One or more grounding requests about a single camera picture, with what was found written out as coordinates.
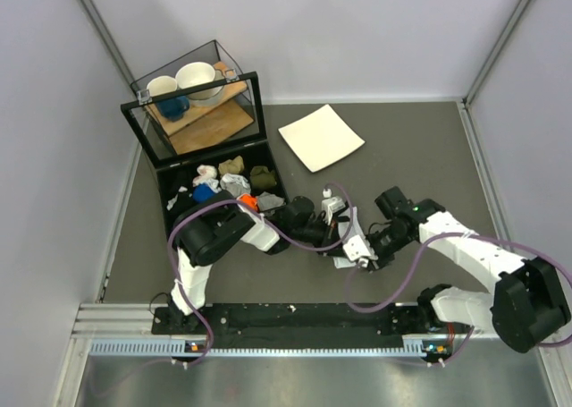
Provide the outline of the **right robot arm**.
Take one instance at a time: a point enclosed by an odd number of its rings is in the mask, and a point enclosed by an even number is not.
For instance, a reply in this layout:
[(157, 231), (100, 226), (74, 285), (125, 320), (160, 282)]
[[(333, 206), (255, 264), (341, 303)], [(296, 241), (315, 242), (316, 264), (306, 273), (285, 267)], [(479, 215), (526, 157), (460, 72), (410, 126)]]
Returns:
[(417, 203), (399, 187), (384, 191), (375, 205), (388, 227), (367, 239), (383, 264), (412, 242), (435, 250), (468, 272), (486, 292), (449, 284), (423, 290), (417, 298), (417, 321), (430, 332), (447, 323), (494, 332), (512, 350), (530, 351), (571, 320), (560, 273), (548, 258), (522, 247), (481, 236), (462, 225), (432, 199)]

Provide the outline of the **white underwear black waistband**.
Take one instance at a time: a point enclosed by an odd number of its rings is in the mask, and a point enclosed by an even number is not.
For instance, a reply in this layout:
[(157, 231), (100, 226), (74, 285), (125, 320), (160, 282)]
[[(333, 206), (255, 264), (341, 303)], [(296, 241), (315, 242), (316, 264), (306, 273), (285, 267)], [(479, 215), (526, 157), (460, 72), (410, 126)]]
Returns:
[(342, 222), (341, 220), (338, 223), (338, 233), (340, 237), (344, 237), (345, 240), (341, 244), (341, 254), (340, 256), (332, 256), (333, 264), (337, 269), (343, 268), (350, 268), (350, 267), (358, 267), (357, 265), (349, 262), (344, 254), (343, 251), (343, 243), (350, 237), (354, 235), (360, 235), (366, 238), (366, 235), (361, 228), (361, 225), (358, 221), (358, 208), (353, 207), (352, 209), (347, 209), (341, 213), (340, 217), (347, 216), (349, 218), (348, 222)]

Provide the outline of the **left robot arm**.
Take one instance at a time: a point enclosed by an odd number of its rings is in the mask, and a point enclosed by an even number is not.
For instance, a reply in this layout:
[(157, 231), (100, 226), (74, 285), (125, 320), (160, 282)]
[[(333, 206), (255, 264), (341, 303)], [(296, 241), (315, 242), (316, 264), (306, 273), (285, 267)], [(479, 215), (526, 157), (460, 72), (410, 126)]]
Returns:
[(323, 201), (317, 213), (312, 200), (298, 196), (290, 202), (272, 194), (234, 198), (218, 192), (181, 213), (172, 225), (168, 242), (176, 259), (168, 307), (172, 322), (183, 332), (202, 324), (206, 282), (211, 268), (237, 243), (275, 255), (296, 243), (300, 248), (334, 255), (348, 238), (347, 203), (339, 197)]

